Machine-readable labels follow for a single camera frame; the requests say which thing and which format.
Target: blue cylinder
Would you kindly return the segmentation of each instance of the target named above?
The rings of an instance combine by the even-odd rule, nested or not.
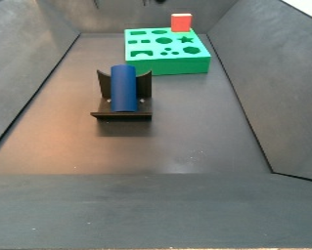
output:
[[[132,65],[112,67],[112,111],[137,111],[136,68]]]

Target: star-shaped hole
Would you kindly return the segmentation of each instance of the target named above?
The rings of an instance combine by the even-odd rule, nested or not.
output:
[[[188,38],[187,36],[184,36],[184,37],[180,38],[179,40],[181,40],[183,43],[192,43],[192,39],[193,39],[193,38]]]

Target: black stand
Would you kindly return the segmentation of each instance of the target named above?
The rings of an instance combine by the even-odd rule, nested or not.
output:
[[[152,71],[136,77],[137,84],[137,112],[113,112],[112,99],[112,76],[97,70],[102,99],[97,112],[90,114],[97,119],[152,119]]]

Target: red block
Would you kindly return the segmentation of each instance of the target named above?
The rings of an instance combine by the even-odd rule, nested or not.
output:
[[[192,14],[172,14],[172,31],[189,32],[192,25]]]

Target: green shape sorter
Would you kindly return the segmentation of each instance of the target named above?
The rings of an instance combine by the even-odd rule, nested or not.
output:
[[[212,56],[195,31],[169,27],[126,29],[126,62],[137,74],[207,73]]]

